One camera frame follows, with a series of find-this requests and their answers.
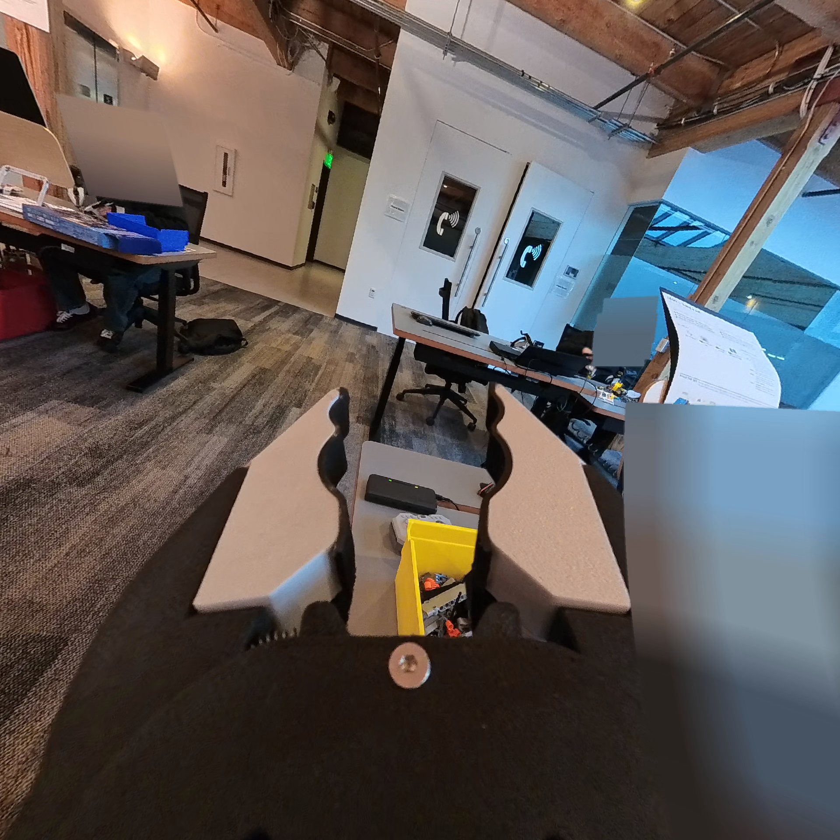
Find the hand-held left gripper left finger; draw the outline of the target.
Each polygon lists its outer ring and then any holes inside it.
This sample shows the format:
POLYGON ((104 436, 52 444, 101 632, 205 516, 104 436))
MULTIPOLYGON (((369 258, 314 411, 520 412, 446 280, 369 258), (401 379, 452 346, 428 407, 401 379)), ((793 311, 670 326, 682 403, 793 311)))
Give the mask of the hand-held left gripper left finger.
POLYGON ((314 602, 348 621, 355 582, 344 439, 350 395, 328 392, 247 467, 193 606, 200 613, 264 607, 281 632, 314 602))

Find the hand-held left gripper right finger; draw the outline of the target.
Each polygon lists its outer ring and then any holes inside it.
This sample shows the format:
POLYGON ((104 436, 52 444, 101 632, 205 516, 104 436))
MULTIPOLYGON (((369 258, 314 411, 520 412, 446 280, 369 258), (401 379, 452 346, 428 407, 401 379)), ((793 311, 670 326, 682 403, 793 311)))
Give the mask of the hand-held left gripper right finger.
POLYGON ((542 640, 562 608, 628 614, 627 585, 581 460, 497 383, 486 423, 492 488, 479 515, 482 586, 516 606, 526 634, 542 640))

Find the pile of small building parts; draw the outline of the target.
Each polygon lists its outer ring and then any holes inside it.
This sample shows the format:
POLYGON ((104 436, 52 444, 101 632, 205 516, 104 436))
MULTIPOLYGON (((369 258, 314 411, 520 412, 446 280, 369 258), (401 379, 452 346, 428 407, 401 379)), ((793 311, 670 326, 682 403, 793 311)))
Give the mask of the pile of small building parts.
POLYGON ((446 574, 426 573, 418 578, 418 591, 425 636, 472 636, 464 581, 446 574))

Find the yellow plastic bin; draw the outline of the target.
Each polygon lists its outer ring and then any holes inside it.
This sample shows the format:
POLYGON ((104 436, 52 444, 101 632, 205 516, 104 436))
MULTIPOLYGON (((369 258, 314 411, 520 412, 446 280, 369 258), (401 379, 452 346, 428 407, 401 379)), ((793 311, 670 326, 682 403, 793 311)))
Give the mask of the yellow plastic bin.
POLYGON ((418 578, 426 573, 446 574, 465 581, 471 571, 478 531, 452 525, 411 520, 395 576, 397 632, 424 635, 418 578))

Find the beige desk divider panel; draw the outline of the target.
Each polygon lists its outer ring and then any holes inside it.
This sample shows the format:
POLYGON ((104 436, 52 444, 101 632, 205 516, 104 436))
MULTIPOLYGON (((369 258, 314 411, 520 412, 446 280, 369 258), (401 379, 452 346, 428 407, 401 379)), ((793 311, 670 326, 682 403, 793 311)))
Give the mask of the beige desk divider panel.
POLYGON ((47 127, 1 112, 1 166, 42 175, 51 185, 71 189, 73 174, 57 137, 47 127))

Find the white control hub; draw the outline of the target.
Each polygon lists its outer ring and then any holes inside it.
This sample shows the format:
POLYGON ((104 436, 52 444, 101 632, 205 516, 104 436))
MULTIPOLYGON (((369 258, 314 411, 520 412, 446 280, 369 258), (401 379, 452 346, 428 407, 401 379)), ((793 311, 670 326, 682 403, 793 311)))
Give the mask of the white control hub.
POLYGON ((405 544, 407 537, 407 525, 411 520, 419 520, 421 522, 431 522, 436 524, 453 524, 448 518, 443 517, 437 513, 435 514, 420 514, 410 511, 399 512, 391 520, 391 530, 397 551, 401 551, 405 544))

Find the black laptop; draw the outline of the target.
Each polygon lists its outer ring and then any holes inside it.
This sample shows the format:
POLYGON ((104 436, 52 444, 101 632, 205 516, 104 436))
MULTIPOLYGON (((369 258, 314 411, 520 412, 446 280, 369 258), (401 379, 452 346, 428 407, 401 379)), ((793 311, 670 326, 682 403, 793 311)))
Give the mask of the black laptop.
POLYGON ((551 376, 580 375, 590 360, 578 353, 562 353, 530 345, 523 350, 515 365, 524 370, 537 371, 551 376))

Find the black office chair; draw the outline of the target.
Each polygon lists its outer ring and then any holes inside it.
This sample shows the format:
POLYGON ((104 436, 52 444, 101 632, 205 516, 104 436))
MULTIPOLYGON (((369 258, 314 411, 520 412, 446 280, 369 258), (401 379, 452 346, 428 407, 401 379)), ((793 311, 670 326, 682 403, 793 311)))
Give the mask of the black office chair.
POLYGON ((396 394, 395 399, 404 402, 409 395, 437 396, 437 405, 430 416, 426 417, 426 425, 434 426, 440 410, 446 403, 452 405, 461 414, 469 419, 467 429, 470 432, 476 430, 477 417, 468 408, 466 397, 467 385, 473 380, 455 367, 456 357, 435 347, 416 343, 413 352, 415 361, 425 364, 425 372, 441 379, 443 385, 435 385, 427 382, 420 388, 407 388, 396 394))

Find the black keyboard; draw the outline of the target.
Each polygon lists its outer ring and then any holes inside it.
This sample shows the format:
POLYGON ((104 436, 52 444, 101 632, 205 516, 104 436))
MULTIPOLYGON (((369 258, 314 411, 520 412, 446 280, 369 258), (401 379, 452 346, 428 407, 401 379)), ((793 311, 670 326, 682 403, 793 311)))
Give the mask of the black keyboard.
POLYGON ((475 338, 480 335, 480 332, 475 329, 470 329, 463 325, 459 325, 456 322, 451 322, 441 318, 433 318, 416 311, 411 311, 411 318, 418 324, 425 327, 436 327, 437 329, 443 329, 469 338, 475 338))

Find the black mesh chair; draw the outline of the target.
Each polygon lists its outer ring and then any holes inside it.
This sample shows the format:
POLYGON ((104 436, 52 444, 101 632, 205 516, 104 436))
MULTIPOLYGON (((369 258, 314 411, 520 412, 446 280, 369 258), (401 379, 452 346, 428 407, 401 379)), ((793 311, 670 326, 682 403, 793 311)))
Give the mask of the black mesh chair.
MULTIPOLYGON (((203 220, 207 209, 207 192, 199 192, 184 185, 179 185, 182 206, 163 206, 156 216, 155 225, 158 228, 185 230, 188 241, 198 245, 203 220)), ((200 289, 199 266, 180 269, 176 273, 175 290, 179 297, 195 294, 200 289)))

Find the red storage box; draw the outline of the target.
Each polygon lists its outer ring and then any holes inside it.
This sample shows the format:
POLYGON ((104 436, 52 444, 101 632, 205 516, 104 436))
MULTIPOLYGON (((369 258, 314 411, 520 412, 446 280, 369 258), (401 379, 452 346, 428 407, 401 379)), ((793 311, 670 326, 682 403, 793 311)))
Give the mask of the red storage box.
POLYGON ((43 332, 56 321, 56 302, 41 269, 1 269, 1 340, 43 332))

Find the blue flat box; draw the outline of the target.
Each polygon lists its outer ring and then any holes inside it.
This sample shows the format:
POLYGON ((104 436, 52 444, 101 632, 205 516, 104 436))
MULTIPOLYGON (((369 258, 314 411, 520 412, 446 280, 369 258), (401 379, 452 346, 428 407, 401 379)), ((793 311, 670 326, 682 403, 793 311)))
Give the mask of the blue flat box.
POLYGON ((48 205, 22 205, 23 218, 55 233, 78 239, 88 245, 124 254, 151 256, 162 252, 158 239, 115 227, 99 217, 48 205))

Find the white phone booth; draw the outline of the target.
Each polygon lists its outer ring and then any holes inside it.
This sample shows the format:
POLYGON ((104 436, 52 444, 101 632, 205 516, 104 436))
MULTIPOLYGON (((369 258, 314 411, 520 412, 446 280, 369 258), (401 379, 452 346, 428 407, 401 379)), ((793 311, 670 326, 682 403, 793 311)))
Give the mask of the white phone booth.
POLYGON ((480 228, 478 246, 457 302, 472 302, 527 164, 535 163, 582 190, 584 214, 548 276, 537 284, 535 312, 512 333, 556 343, 594 279, 634 203, 667 192, 686 150, 648 158, 644 147, 609 139, 584 119, 490 73, 441 59, 404 34, 397 47, 367 175, 337 315, 392 333, 393 303, 439 312, 437 288, 456 281, 480 228), (421 249, 444 173, 478 187, 455 260, 421 249), (384 213, 389 195, 411 204, 404 224, 384 213))

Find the wooden shelf frame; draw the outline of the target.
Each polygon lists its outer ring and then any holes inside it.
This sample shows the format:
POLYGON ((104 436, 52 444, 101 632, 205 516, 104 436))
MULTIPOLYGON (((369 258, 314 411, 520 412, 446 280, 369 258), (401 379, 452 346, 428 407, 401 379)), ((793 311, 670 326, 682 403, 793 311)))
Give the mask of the wooden shelf frame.
POLYGON ((662 339, 654 357, 640 375, 636 390, 641 403, 663 403, 670 376, 670 342, 662 339))

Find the wooden post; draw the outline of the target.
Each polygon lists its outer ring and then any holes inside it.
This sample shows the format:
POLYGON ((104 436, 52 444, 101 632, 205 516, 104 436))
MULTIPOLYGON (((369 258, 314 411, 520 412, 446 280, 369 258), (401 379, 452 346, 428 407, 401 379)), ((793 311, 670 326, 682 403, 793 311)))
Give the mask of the wooden post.
POLYGON ((838 101, 832 101, 814 108, 803 118, 691 296, 693 302, 715 312, 721 309, 784 214, 802 193, 816 167, 837 142, 838 112, 838 101))

